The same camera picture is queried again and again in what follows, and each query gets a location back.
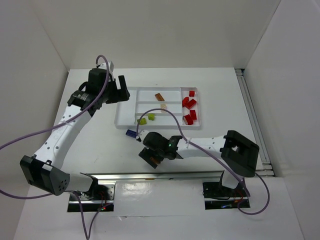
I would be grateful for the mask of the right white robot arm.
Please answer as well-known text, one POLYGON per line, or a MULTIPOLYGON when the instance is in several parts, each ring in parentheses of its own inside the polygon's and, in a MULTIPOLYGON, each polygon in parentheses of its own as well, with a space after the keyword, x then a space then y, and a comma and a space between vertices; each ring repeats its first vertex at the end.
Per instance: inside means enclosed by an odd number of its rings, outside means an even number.
POLYGON ((139 156, 154 169, 164 160, 211 157, 224 167, 221 185, 235 189, 244 178, 256 175, 259 146, 235 130, 211 138, 184 138, 174 135, 169 139, 158 132, 142 130, 136 137, 144 148, 139 156))

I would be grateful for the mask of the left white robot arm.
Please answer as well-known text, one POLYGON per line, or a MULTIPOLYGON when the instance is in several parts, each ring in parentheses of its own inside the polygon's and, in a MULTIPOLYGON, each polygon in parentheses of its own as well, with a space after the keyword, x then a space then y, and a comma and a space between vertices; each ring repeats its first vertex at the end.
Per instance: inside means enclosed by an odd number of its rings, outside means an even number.
POLYGON ((114 64, 103 63, 88 73, 88 80, 71 94, 67 107, 45 143, 32 156, 20 161, 27 182, 52 195, 67 190, 70 174, 61 170, 65 157, 82 128, 103 104, 128 101, 130 93, 125 77, 113 76, 114 64))

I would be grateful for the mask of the purple lego brick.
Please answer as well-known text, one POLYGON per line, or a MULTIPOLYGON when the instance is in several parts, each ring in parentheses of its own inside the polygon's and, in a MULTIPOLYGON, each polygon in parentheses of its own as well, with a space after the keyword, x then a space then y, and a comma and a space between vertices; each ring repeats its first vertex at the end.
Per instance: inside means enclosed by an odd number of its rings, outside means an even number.
POLYGON ((125 135, 128 136, 128 137, 131 137, 131 138, 136 139, 136 137, 137 137, 137 132, 134 131, 134 130, 128 129, 128 130, 126 131, 125 135))

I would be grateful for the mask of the red ridged lego brick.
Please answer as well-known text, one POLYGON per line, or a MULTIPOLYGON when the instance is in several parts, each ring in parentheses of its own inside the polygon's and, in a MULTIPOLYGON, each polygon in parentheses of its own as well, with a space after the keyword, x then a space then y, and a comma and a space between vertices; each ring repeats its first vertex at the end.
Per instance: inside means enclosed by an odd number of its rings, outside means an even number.
POLYGON ((190 109, 192 109, 196 104, 197 104, 197 101, 194 100, 194 99, 191 99, 191 100, 189 100, 189 101, 185 104, 185 107, 190 110, 190 109))

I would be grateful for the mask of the red cross lego brick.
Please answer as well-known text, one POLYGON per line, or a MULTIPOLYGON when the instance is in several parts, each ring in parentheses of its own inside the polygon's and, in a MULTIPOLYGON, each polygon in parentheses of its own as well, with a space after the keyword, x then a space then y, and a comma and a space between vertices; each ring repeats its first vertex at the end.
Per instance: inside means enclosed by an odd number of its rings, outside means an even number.
POLYGON ((189 101, 190 101, 190 98, 188 96, 184 97, 181 103, 182 107, 184 108, 189 101))

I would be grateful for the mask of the green lego brick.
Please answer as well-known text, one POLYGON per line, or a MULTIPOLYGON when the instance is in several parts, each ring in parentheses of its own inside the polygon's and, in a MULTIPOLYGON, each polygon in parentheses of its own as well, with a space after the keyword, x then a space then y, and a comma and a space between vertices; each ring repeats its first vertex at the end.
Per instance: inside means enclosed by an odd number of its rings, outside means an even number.
POLYGON ((147 120, 143 117, 141 119, 137 119, 137 123, 139 125, 146 125, 147 124, 147 120))
POLYGON ((147 115, 147 117, 148 117, 148 119, 149 119, 150 121, 154 121, 155 118, 156 118, 156 116, 155 116, 154 113, 149 113, 149 114, 147 115))

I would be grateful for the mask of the brown lego plate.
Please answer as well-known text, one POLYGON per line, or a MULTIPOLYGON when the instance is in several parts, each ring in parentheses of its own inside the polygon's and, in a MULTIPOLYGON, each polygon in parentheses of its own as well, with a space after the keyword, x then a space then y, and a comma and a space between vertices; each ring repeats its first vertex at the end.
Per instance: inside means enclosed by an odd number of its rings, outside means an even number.
POLYGON ((159 162, 156 158, 154 158, 154 157, 150 157, 149 159, 150 159, 150 162, 151 162, 153 165, 159 165, 159 164, 160 164, 160 162, 159 162))

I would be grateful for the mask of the red and brown lego stack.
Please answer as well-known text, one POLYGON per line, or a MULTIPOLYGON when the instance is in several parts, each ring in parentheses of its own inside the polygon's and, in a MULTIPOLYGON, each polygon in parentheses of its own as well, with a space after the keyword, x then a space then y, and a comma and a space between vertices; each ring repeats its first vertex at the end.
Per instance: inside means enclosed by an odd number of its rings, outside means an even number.
POLYGON ((160 102, 164 102, 165 101, 165 99, 163 98, 163 96, 160 93, 157 93, 154 96, 160 102))

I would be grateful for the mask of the tan lego plate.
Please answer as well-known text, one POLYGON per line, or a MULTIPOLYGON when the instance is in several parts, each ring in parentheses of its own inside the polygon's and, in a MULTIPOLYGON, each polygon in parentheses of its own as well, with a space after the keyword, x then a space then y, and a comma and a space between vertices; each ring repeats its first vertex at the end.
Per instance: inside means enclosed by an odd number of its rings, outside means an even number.
POLYGON ((166 112, 167 112, 167 111, 166 111, 166 110, 167 110, 167 105, 166 105, 166 104, 161 104, 161 105, 160 105, 160 108, 161 108, 160 111, 161 111, 162 113, 166 113, 166 112))

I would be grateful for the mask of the red rounded lego brick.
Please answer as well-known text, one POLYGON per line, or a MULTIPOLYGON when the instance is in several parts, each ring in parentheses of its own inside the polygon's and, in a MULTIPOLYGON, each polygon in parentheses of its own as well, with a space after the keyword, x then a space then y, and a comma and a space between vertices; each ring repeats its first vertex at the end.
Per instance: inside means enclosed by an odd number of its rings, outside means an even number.
POLYGON ((188 96, 189 96, 189 97, 194 97, 194 96, 195 96, 195 91, 190 90, 188 96))

